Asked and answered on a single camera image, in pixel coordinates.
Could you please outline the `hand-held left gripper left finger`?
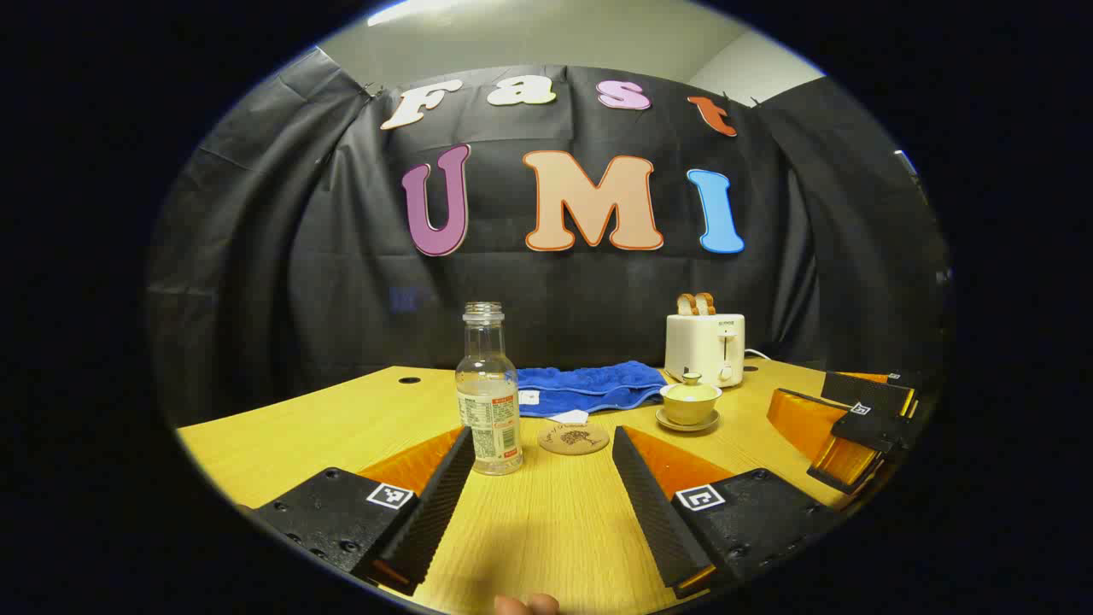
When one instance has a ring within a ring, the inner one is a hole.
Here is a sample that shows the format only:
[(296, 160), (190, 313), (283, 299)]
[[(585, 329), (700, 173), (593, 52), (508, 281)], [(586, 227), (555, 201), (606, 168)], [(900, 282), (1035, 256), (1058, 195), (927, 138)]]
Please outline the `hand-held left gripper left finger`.
[(472, 431), (460, 427), (357, 472), (325, 468), (248, 516), (317, 560), (411, 596), (473, 463)]

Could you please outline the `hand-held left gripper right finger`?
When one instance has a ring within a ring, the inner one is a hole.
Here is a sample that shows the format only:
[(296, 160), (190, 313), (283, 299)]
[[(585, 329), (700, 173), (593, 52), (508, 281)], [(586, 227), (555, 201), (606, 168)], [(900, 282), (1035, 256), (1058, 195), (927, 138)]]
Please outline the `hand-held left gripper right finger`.
[(614, 431), (612, 459), (675, 598), (747, 586), (844, 520), (768, 468), (730, 472), (628, 425)]

